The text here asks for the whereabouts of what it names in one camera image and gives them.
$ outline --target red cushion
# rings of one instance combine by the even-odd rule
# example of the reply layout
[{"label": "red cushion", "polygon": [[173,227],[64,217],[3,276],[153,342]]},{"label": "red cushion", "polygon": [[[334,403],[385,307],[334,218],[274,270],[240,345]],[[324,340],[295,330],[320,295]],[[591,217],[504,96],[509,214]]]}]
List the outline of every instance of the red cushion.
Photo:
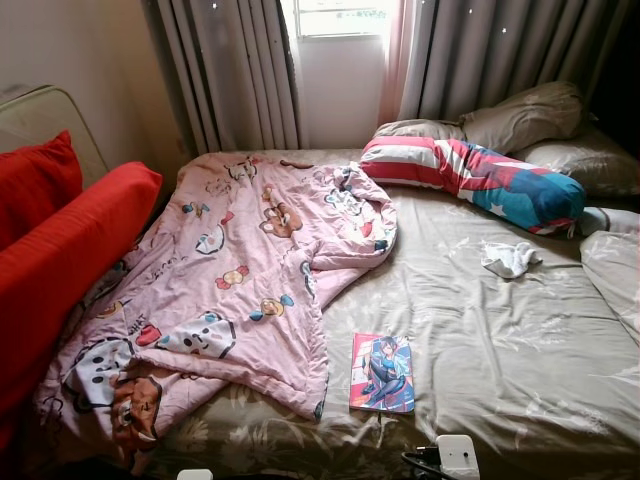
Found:
[{"label": "red cushion", "polygon": [[0,250],[82,193],[68,131],[44,145],[0,154]]},{"label": "red cushion", "polygon": [[69,310],[131,248],[161,183],[141,163],[122,165],[0,252],[0,449]]}]

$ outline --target anime book cover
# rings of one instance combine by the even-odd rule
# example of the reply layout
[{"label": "anime book cover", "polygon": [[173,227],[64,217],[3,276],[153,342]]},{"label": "anime book cover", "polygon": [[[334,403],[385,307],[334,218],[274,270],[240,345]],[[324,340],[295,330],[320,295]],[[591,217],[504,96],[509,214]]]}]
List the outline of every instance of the anime book cover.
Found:
[{"label": "anime book cover", "polygon": [[395,413],[413,411],[413,369],[407,337],[355,334],[349,407]]}]

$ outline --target beige bed sheet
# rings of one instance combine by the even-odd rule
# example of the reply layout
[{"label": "beige bed sheet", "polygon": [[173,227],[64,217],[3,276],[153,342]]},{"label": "beige bed sheet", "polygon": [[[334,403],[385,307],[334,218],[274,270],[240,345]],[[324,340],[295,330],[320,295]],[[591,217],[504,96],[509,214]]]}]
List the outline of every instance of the beige bed sheet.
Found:
[{"label": "beige bed sheet", "polygon": [[[359,153],[286,157],[345,163]],[[399,214],[391,256],[324,313],[320,423],[231,385],[174,429],[148,473],[399,478],[401,451],[459,433],[473,438],[483,479],[638,478],[639,350],[585,275],[581,240],[529,234],[446,193],[388,191]],[[523,240],[543,262],[520,279],[481,266],[484,242]],[[349,411],[354,332],[409,336],[415,414]]]}]

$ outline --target curtain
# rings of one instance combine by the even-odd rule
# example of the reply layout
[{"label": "curtain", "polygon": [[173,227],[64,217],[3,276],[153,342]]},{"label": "curtain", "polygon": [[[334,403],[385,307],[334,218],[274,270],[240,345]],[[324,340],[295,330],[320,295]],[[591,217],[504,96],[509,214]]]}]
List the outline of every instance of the curtain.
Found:
[{"label": "curtain", "polygon": [[[399,34],[411,44],[394,120],[456,120],[553,80],[576,83],[588,101],[635,0],[407,1],[415,15]],[[390,44],[396,56],[403,42]],[[385,83],[388,95],[398,94]]]},{"label": "curtain", "polygon": [[385,72],[382,83],[378,124],[398,118],[402,92],[409,67],[409,52],[413,38],[415,2],[396,0],[390,11],[391,21],[385,40]]},{"label": "curtain", "polygon": [[280,2],[158,0],[148,18],[194,154],[300,148]]}]

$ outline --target beige pillow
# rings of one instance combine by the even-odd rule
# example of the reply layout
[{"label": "beige pillow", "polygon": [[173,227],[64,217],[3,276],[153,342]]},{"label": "beige pillow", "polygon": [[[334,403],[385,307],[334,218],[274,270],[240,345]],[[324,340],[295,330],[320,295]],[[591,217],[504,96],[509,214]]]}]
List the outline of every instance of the beige pillow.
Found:
[{"label": "beige pillow", "polygon": [[506,154],[548,138],[573,137],[583,117],[582,97],[568,82],[525,90],[493,108],[460,117],[467,141]]},{"label": "beige pillow", "polygon": [[578,219],[578,230],[585,237],[601,230],[638,234],[640,215],[615,208],[586,207]]},{"label": "beige pillow", "polygon": [[570,176],[590,196],[640,193],[638,161],[592,125],[571,140],[540,142],[511,156]]},{"label": "beige pillow", "polygon": [[580,252],[591,283],[640,345],[638,235],[596,232],[582,242]]},{"label": "beige pillow", "polygon": [[435,140],[464,140],[464,133],[457,123],[436,120],[401,120],[385,123],[376,130],[374,137],[431,137]]}]

